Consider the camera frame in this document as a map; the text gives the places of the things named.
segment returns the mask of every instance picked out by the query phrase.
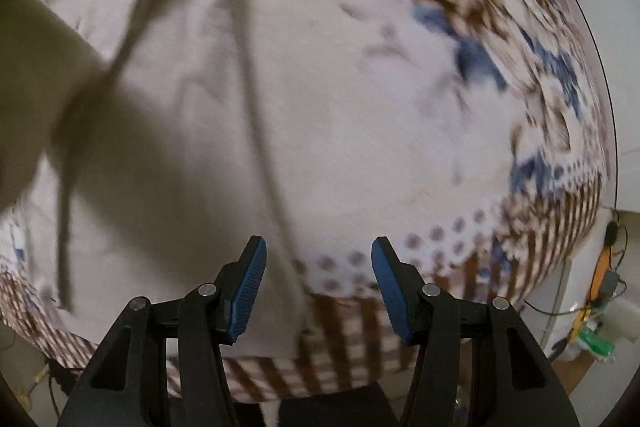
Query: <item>clothing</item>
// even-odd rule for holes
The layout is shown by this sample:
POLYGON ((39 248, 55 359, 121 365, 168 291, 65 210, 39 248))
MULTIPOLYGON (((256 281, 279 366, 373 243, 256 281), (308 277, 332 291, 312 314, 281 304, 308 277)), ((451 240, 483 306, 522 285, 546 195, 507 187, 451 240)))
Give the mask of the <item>clothing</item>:
POLYGON ((232 395, 357 388, 415 358, 375 237, 456 297, 517 302, 595 222, 606 136, 575 0, 47 1, 111 70, 22 200, 26 257, 93 342, 129 298, 180 297, 260 233, 272 264, 225 353, 232 395))

